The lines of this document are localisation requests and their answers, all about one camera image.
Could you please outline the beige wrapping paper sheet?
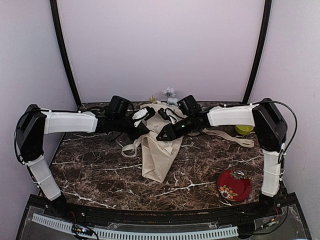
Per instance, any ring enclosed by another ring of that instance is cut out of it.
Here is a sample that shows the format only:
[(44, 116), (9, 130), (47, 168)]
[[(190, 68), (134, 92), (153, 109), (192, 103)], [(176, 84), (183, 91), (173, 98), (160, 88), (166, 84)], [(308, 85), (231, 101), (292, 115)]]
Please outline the beige wrapping paper sheet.
[(142, 176), (159, 183), (164, 182), (183, 141), (182, 137), (173, 141), (156, 139), (162, 128), (169, 123), (169, 120), (164, 120), (156, 113), (145, 121), (149, 133), (141, 139)]

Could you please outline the white printed ribbon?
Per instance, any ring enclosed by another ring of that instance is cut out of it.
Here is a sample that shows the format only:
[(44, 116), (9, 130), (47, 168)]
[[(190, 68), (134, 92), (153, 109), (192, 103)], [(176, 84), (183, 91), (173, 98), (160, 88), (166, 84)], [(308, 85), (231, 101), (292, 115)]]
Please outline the white printed ribbon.
[[(121, 149), (122, 156), (126, 158), (134, 158), (138, 154), (138, 147), (141, 147), (142, 138), (143, 136), (136, 139), (132, 144), (126, 145)], [(215, 130), (215, 129), (207, 129), (205, 128), (199, 132), (192, 132), (188, 134), (186, 137), (182, 137), (182, 143), (180, 148), (184, 147), (183, 141), (189, 140), (190, 143), (188, 144), (189, 147), (193, 147), (196, 149), (201, 149), (201, 143), (213, 143), (216, 141), (228, 141), (231, 143), (236, 143), (241, 147), (244, 148), (253, 148), (255, 146), (255, 142), (251, 139), (243, 139), (239, 138), (238, 136), (231, 136), (225, 131), (222, 130)]]

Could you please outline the blue fake flower stem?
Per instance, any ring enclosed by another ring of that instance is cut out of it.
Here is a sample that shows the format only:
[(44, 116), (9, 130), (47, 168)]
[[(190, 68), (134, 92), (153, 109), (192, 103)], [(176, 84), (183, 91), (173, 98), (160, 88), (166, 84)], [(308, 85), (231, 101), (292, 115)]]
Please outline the blue fake flower stem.
[(166, 96), (167, 98), (167, 104), (169, 106), (177, 106), (178, 99), (175, 98), (176, 96), (176, 91), (172, 87), (167, 87), (162, 91), (162, 94)]

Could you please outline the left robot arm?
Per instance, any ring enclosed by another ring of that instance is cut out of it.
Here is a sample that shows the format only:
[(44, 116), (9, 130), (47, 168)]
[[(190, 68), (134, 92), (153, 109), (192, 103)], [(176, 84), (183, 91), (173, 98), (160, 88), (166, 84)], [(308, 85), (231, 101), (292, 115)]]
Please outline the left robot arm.
[(60, 218), (71, 213), (63, 193), (50, 169), (50, 163), (67, 133), (126, 134), (131, 141), (148, 134), (143, 123), (155, 115), (150, 106), (136, 109), (133, 103), (114, 95), (106, 106), (83, 110), (56, 110), (30, 104), (20, 116), (14, 130), (14, 153), (25, 165), (34, 184), (51, 203), (51, 210)]

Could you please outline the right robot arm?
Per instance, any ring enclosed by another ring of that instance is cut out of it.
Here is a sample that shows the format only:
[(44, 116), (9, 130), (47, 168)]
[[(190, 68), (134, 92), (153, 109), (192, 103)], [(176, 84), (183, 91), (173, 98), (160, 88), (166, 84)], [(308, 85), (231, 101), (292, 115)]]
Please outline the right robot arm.
[(173, 141), (196, 129), (219, 126), (252, 126), (263, 152), (263, 183), (261, 193), (274, 197), (280, 189), (283, 158), (286, 153), (288, 125), (270, 98), (244, 105), (218, 105), (203, 109), (192, 95), (177, 103), (185, 116), (165, 125), (156, 139)]

